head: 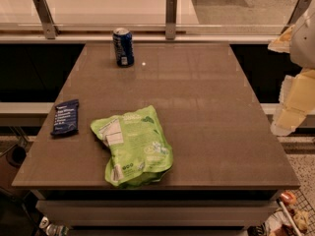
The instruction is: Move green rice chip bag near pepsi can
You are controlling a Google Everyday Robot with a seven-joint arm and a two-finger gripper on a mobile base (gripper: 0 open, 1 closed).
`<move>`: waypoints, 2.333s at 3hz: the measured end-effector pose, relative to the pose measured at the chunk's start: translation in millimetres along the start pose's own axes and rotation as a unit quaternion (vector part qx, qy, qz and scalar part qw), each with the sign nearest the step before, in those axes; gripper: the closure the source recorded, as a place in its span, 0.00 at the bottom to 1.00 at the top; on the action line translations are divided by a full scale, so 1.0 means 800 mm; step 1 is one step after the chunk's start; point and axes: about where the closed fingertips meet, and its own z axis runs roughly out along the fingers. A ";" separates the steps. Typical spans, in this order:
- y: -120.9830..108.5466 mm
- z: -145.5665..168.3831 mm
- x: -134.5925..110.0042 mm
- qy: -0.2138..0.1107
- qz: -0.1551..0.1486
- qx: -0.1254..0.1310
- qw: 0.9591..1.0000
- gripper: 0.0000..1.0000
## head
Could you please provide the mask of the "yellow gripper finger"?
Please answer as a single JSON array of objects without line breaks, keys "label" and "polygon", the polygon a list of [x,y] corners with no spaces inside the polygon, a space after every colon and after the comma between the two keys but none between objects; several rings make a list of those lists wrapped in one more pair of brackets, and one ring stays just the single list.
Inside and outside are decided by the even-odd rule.
[{"label": "yellow gripper finger", "polygon": [[278,38],[272,40],[268,45],[268,49],[278,53],[289,53],[292,30],[293,26],[290,26]]},{"label": "yellow gripper finger", "polygon": [[315,109],[315,70],[303,68],[295,77],[286,75],[279,102],[271,131],[276,136],[288,136]]}]

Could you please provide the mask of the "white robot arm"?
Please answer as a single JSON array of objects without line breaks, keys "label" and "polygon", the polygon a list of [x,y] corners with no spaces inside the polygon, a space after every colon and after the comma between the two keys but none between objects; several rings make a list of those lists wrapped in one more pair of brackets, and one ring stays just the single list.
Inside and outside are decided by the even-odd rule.
[{"label": "white robot arm", "polygon": [[274,135],[288,136],[315,109],[315,9],[307,9],[268,49],[288,53],[290,61],[302,68],[296,76],[284,77],[271,124]]}]

